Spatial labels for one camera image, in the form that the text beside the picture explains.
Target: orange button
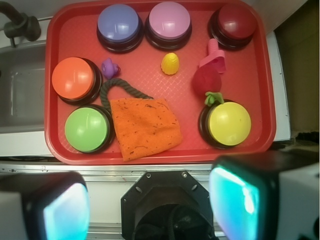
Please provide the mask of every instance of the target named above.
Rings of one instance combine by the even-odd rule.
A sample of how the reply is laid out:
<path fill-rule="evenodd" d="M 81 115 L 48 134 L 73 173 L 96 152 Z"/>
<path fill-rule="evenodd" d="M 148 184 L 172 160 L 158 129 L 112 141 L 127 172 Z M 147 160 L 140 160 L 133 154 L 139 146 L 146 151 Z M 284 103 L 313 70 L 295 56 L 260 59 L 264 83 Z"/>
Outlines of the orange button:
<path fill-rule="evenodd" d="M 93 87 L 94 72 L 80 57 L 68 57 L 55 67 L 52 85 L 61 97 L 77 100 L 85 96 Z"/>

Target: purple button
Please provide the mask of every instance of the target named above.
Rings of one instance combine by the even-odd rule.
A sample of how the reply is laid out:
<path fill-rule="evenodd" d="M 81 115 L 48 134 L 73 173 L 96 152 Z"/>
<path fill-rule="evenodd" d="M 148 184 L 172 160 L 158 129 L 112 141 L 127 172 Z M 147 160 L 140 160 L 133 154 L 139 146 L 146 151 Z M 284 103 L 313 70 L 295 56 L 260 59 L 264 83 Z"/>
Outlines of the purple button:
<path fill-rule="evenodd" d="M 153 33 L 166 40 L 180 38 L 188 30 L 190 21 L 187 9 L 172 1 L 157 4 L 149 15 Z"/>
<path fill-rule="evenodd" d="M 122 43 L 134 37 L 138 25 L 138 14 L 132 7 L 124 4 L 108 6 L 98 18 L 98 29 L 102 36 L 115 43 Z"/>

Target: faucet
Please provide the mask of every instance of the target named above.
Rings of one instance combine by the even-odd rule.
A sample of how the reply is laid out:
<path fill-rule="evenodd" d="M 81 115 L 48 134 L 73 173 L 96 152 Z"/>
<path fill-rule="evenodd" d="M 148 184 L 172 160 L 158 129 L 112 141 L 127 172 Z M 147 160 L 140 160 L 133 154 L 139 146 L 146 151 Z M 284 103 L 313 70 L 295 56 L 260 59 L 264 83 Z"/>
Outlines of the faucet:
<path fill-rule="evenodd" d="M 41 29 L 35 16 L 19 13 L 11 4 L 0 1 L 0 13 L 11 21 L 4 25 L 4 34 L 10 39 L 11 47 L 15 48 L 15 37 L 24 36 L 28 41 L 35 41 L 40 37 Z"/>

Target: teal light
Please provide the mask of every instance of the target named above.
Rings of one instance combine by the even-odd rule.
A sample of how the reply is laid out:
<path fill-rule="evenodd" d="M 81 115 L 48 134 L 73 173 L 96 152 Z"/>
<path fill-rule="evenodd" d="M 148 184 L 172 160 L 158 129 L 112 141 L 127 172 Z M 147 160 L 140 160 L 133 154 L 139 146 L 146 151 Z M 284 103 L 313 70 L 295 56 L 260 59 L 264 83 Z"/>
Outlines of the teal light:
<path fill-rule="evenodd" d="M 75 183 L 43 210 L 47 240 L 84 240 L 90 222 L 86 187 Z"/>
<path fill-rule="evenodd" d="M 259 189 L 218 165 L 210 173 L 213 215 L 230 240 L 258 238 Z"/>

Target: green leaf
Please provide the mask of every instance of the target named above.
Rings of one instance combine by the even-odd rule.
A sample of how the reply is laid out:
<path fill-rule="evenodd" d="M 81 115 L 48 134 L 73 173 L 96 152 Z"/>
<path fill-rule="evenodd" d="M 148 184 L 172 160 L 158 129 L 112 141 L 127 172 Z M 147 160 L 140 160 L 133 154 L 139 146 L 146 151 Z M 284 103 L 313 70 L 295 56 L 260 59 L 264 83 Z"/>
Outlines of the green leaf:
<path fill-rule="evenodd" d="M 211 91 L 207 91 L 205 93 L 206 95 L 206 99 L 204 101 L 204 104 L 205 105 L 208 105 L 209 107 L 212 106 L 212 104 L 215 103 L 215 101 L 217 100 L 220 104 L 223 104 L 225 101 L 224 101 L 224 98 L 221 94 L 221 92 L 211 92 Z"/>

